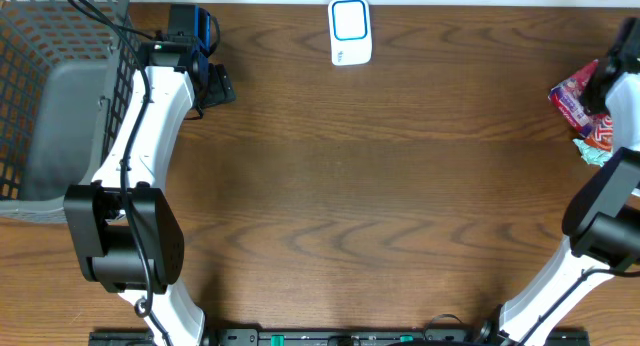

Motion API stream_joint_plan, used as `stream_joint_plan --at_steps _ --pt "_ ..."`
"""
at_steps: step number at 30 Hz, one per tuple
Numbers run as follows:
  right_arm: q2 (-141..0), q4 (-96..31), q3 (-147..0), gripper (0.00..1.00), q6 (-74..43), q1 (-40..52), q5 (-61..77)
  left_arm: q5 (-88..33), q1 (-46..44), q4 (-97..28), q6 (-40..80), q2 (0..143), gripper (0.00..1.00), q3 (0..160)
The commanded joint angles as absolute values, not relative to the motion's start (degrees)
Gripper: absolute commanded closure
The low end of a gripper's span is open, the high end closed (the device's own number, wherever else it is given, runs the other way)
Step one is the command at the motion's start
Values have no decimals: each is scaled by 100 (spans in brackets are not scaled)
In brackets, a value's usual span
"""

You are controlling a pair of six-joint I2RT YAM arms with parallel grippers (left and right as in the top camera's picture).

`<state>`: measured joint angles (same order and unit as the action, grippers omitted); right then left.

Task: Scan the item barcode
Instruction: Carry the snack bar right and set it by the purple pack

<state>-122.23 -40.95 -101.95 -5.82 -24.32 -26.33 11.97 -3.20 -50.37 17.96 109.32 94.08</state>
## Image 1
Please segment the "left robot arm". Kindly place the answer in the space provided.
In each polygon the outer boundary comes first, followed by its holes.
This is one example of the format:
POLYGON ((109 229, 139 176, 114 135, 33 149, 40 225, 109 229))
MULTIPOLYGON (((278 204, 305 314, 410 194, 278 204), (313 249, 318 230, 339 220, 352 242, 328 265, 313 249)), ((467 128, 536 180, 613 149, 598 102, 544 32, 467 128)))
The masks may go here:
POLYGON ((206 345, 205 312, 181 269, 184 236, 164 195, 182 123, 235 100, 226 69, 210 62, 217 19, 173 4, 166 32, 133 50, 136 71, 111 152, 87 185, 67 189, 63 208, 84 278, 131 304, 154 345, 206 345))

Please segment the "orange brown snack bar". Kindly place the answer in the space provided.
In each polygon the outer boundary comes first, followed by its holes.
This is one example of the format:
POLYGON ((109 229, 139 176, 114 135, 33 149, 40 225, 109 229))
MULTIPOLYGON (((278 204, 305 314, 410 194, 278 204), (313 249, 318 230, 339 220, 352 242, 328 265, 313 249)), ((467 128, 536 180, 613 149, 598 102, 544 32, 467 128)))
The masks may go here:
POLYGON ((592 130, 585 143, 594 148, 611 152, 613 148, 613 121, 609 115, 598 114, 592 117, 592 130))

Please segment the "teal snack packet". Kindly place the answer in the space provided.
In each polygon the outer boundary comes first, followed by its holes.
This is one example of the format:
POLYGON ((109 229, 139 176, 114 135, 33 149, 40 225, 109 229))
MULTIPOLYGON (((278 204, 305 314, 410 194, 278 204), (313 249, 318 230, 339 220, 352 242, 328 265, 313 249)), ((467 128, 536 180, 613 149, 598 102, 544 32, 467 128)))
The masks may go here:
POLYGON ((589 165, 603 166, 612 157, 610 143, 597 142, 591 138, 573 139, 581 158, 589 165))

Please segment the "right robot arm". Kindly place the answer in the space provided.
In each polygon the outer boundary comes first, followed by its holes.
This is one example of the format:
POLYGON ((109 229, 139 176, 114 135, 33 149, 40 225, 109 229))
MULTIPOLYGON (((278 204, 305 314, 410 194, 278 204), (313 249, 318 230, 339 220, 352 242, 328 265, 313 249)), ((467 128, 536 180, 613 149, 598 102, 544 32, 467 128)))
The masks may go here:
POLYGON ((494 345, 543 345, 555 326, 592 290, 639 274, 639 20, 623 21, 577 96, 579 111, 612 124, 611 158, 574 196, 563 238, 550 261, 515 298, 500 306, 481 340, 494 345))

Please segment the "red purple snack bag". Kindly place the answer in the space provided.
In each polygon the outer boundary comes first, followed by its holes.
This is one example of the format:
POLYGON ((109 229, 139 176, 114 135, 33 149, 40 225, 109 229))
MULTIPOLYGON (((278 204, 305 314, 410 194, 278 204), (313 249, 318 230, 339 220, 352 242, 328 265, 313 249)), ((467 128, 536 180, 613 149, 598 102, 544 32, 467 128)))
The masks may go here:
POLYGON ((595 118, 586 113, 579 98, 597 66, 597 60, 591 61, 553 87, 548 95, 549 101, 582 138, 591 134, 595 118))

